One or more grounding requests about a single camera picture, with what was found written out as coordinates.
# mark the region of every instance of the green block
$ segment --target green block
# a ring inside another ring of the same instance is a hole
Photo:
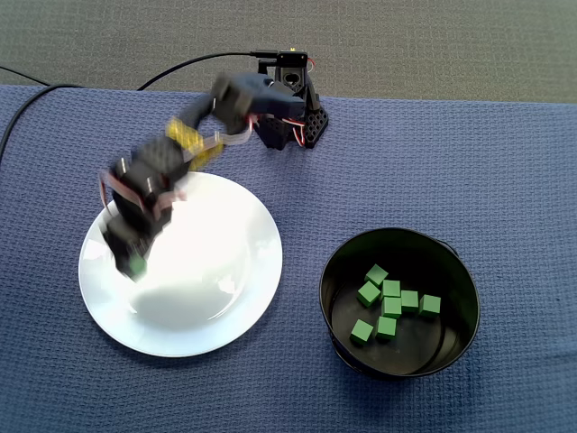
[[[395,318],[379,318],[377,322],[377,338],[390,340],[395,337],[397,320]]]
[[[146,261],[140,255],[133,254],[128,261],[128,267],[135,276],[140,275],[146,271]]]
[[[381,315],[385,318],[399,318],[401,313],[400,298],[383,298]]]
[[[418,303],[418,314],[426,318],[435,318],[441,312],[441,298],[423,295]]]
[[[378,264],[375,264],[364,276],[364,280],[370,281],[375,286],[379,287],[382,281],[387,278],[387,275],[389,275],[387,271],[382,269]]]
[[[372,303],[377,300],[380,296],[380,290],[375,287],[375,285],[367,281],[364,285],[357,291],[357,299],[365,307],[370,307]]]
[[[400,303],[403,312],[416,312],[418,310],[418,292],[413,290],[401,290]]]
[[[384,280],[381,287],[383,297],[400,298],[400,281]]]
[[[358,319],[351,332],[351,340],[357,345],[366,345],[371,337],[372,326]]]

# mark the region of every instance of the white plate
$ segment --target white plate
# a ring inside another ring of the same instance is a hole
[[[205,173],[189,173],[179,187],[187,201],[174,203],[137,282],[114,266],[100,232],[105,210],[78,263],[92,318],[119,343],[149,355],[199,355],[227,345],[261,317],[280,280],[279,230],[249,190]]]

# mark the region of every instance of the gray floor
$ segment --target gray floor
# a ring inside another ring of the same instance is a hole
[[[322,95],[577,102],[574,0],[0,0],[0,63],[50,82],[137,88],[198,55],[289,47]],[[210,60],[154,89],[255,68]]]

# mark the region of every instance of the black cable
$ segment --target black cable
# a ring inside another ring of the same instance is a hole
[[[207,54],[206,56],[201,56],[201,57],[196,57],[195,59],[192,60],[187,60],[187,61],[183,61],[182,63],[179,63],[176,66],[173,66],[170,69],[166,69],[164,72],[161,72],[159,75],[157,75],[154,78],[149,79],[146,83],[144,83],[142,86],[140,86],[139,88],[137,88],[137,90],[144,90],[145,88],[147,88],[150,84],[158,81],[159,79],[161,79],[162,77],[166,77],[167,75],[171,74],[172,72],[174,72],[175,70],[178,70],[180,68],[184,68],[185,66],[188,65],[192,65],[193,63],[197,63],[199,61],[203,61],[203,60],[208,60],[208,59],[214,59],[216,57],[225,57],[225,56],[254,56],[255,51],[246,51],[246,52],[241,52],[241,51],[231,51],[231,52],[219,52],[217,54]]]
[[[4,131],[4,135],[2,136],[2,141],[0,141],[0,163],[2,162],[2,156],[4,155],[4,150],[6,148],[6,144],[8,143],[8,137],[10,137],[10,133],[14,129],[16,122],[18,122],[18,119],[23,114],[23,112],[26,111],[26,108],[28,108],[39,97],[42,97],[42,96],[46,95],[47,93],[50,93],[52,90],[56,90],[57,88],[80,88],[80,87],[81,86],[77,86],[75,84],[53,84],[51,86],[47,86],[46,88],[43,88],[40,92],[35,93],[34,95],[32,95],[30,97],[30,99],[28,99],[26,102],[24,102],[20,106],[20,108],[18,108],[18,111],[16,111],[16,114],[12,116],[10,123],[8,124],[8,126],[6,127],[6,129]]]
[[[7,66],[0,65],[0,69],[7,70],[8,72],[12,72],[13,74],[19,75],[19,76],[27,78],[27,79],[31,79],[32,81],[36,81],[38,84],[42,84],[43,86],[49,86],[50,85],[50,83],[47,83],[43,79],[38,79],[38,78],[32,77],[30,75],[26,75],[23,72],[20,72],[19,70],[8,68]]]

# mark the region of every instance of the blue fabric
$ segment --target blue fabric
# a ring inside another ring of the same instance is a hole
[[[0,87],[0,130],[38,88]],[[206,169],[252,191],[284,246],[279,289],[207,355],[140,355],[92,321],[78,255],[96,173],[195,96],[61,89],[17,124],[0,165],[0,430],[574,431],[577,106],[324,98],[313,151],[253,138]],[[320,272],[345,239],[413,228],[454,246],[481,295],[469,351],[377,382],[335,355]]]

